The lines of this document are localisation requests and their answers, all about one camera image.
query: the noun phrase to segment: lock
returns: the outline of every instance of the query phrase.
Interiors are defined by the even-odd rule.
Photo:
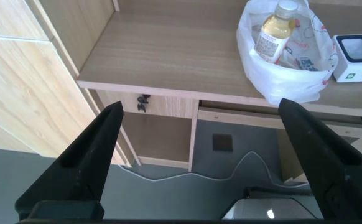
[[[137,109],[138,111],[143,110],[146,113],[146,104],[148,104],[148,98],[151,97],[150,95],[147,94],[142,94],[142,96],[139,96],[137,98],[138,104],[137,104]]]

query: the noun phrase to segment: white object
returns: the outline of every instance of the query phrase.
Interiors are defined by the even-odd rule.
[[[281,0],[275,8],[275,14],[283,19],[293,17],[299,5],[292,0]]]
[[[292,198],[248,198],[238,200],[223,220],[315,219]]]
[[[362,82],[362,35],[333,37],[339,63],[333,72],[337,82]]]
[[[261,26],[274,13],[278,2],[250,0],[244,8],[236,37],[245,74],[273,105],[278,105],[282,98],[298,103],[318,100],[338,57],[325,26],[309,9],[307,1],[295,0],[299,4],[296,28],[281,55],[283,67],[266,62],[254,50]]]

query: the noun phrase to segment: plastic bottle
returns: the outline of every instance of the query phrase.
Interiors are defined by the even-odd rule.
[[[299,5],[291,0],[281,0],[275,13],[262,25],[254,49],[267,62],[276,63],[295,28],[294,14]]]

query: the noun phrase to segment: desk top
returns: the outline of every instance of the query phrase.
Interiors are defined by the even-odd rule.
[[[245,0],[119,1],[78,78],[81,87],[270,106],[236,42]],[[335,34],[362,34],[362,7],[311,4]],[[362,83],[331,77],[310,111],[362,116]]]

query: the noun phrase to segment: bottle label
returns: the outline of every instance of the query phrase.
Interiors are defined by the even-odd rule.
[[[289,38],[290,37],[285,39],[278,39],[262,30],[254,49],[265,61],[269,63],[275,63],[279,56],[281,56],[281,53],[283,52],[283,49],[285,48]]]

